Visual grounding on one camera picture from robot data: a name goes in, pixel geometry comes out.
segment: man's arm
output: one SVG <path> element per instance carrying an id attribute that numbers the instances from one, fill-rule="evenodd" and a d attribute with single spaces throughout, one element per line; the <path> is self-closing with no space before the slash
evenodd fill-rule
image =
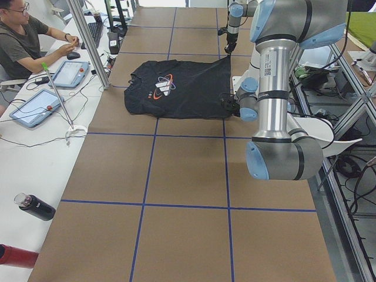
<path id="1" fill-rule="evenodd" d="M 33 59 L 32 57 L 26 57 L 18 60 L 17 62 L 20 63 L 22 66 L 27 68 L 31 72 L 40 72 L 43 70 L 42 63 L 46 63 L 48 66 L 55 63 L 58 59 L 63 56 L 66 56 L 69 52 L 72 52 L 75 49 L 73 44 L 65 44 L 61 46 L 55 52 L 41 57 L 39 59 Z"/>
<path id="2" fill-rule="evenodd" d="M 50 26 L 48 27 L 46 35 L 51 36 L 57 40 L 68 41 L 75 46 L 78 46 L 78 44 L 80 43 L 80 40 L 77 36 L 65 33 L 64 31 L 61 31 L 57 28 L 51 28 Z"/>

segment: red cylinder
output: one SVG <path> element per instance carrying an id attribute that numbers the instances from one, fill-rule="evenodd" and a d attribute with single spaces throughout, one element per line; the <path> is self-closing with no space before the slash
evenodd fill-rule
<path id="1" fill-rule="evenodd" d="M 0 244 L 0 264 L 33 268 L 38 253 Z"/>

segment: shirt logo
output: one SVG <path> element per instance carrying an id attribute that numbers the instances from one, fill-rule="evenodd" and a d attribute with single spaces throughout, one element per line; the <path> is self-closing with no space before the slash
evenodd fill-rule
<path id="1" fill-rule="evenodd" d="M 176 86 L 173 83 L 172 74 L 168 74 L 165 77 L 159 76 L 158 82 L 155 83 L 156 89 L 154 92 L 149 92 L 148 98 L 153 100 L 158 100 L 163 96 L 169 96 L 171 90 L 176 89 Z"/>

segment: black bottle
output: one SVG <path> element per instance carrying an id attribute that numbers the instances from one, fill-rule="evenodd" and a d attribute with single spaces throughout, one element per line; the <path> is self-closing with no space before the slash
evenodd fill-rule
<path id="1" fill-rule="evenodd" d="M 39 200 L 34 195 L 20 193 L 14 197 L 14 202 L 21 210 L 24 210 L 44 221 L 52 219 L 56 212 L 53 207 Z"/>

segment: man's hand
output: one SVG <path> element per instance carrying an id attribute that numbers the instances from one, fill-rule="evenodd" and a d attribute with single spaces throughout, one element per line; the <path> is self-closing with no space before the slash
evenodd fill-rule
<path id="1" fill-rule="evenodd" d="M 68 42 L 73 44 L 75 47 L 77 47 L 80 43 L 80 39 L 77 36 L 68 35 L 66 38 L 68 39 Z"/>
<path id="2" fill-rule="evenodd" d="M 64 44 L 58 49 L 59 54 L 61 57 L 66 56 L 68 53 L 72 52 L 75 49 L 74 44 Z"/>

